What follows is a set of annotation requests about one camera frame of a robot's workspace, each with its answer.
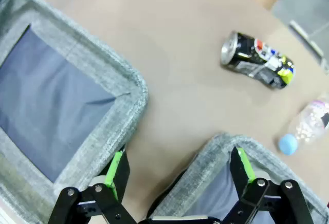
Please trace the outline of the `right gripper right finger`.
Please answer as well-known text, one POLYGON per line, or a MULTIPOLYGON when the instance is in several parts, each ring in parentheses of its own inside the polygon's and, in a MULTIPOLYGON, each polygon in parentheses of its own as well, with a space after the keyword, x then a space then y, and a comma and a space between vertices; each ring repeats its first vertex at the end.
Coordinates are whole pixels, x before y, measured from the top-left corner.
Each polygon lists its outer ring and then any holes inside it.
POLYGON ((242 148, 234 147, 231 176, 239 200, 222 223, 252 223, 256 214, 268 212, 275 223, 313 223, 299 184, 292 179, 275 184, 256 177, 242 148))

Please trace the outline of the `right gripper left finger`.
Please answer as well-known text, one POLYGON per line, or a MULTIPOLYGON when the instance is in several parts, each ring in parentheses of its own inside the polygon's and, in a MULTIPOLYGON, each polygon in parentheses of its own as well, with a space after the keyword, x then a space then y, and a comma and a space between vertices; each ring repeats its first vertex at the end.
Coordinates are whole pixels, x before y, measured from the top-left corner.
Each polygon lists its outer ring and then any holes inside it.
POLYGON ((93 216, 102 216, 107 223, 135 223, 122 205, 130 175, 126 151, 117 151, 106 169, 102 182, 83 191, 74 187, 64 188, 48 223, 89 223, 93 216))

